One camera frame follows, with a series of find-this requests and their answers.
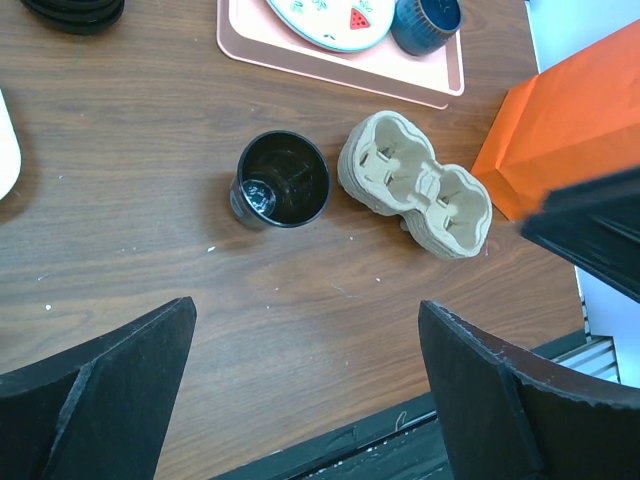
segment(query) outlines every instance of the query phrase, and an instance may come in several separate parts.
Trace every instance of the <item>black cup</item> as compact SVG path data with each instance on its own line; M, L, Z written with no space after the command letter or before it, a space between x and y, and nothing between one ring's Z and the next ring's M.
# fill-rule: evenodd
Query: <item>black cup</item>
M293 228L318 217L331 179L318 148L297 133L266 132L242 152L229 201L247 227Z

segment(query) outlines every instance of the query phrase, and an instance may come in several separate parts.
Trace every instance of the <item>watermelon slice design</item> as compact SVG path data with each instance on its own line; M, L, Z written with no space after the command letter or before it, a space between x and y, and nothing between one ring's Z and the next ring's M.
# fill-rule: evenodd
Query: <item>watermelon slice design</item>
M351 30L360 30L361 28L369 28L371 24L367 17L355 7L351 8Z

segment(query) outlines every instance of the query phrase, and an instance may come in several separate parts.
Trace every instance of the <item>paper bag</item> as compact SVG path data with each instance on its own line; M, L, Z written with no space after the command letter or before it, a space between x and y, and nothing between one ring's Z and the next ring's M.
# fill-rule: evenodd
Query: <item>paper bag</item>
M512 88L471 170L510 220L640 165L640 20Z

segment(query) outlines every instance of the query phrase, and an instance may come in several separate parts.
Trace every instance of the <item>plate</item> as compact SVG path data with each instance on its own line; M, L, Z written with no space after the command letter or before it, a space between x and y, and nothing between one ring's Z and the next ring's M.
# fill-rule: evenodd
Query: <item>plate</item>
M20 174L20 147L0 90L0 198L11 191Z
M334 52L373 47L391 27L395 0L267 0L301 37Z

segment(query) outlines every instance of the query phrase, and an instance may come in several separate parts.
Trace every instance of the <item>blue mug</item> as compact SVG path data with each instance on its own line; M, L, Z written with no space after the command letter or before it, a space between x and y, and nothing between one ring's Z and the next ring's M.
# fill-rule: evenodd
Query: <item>blue mug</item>
M398 0L391 33L405 52L427 55L447 43L460 25L458 0Z

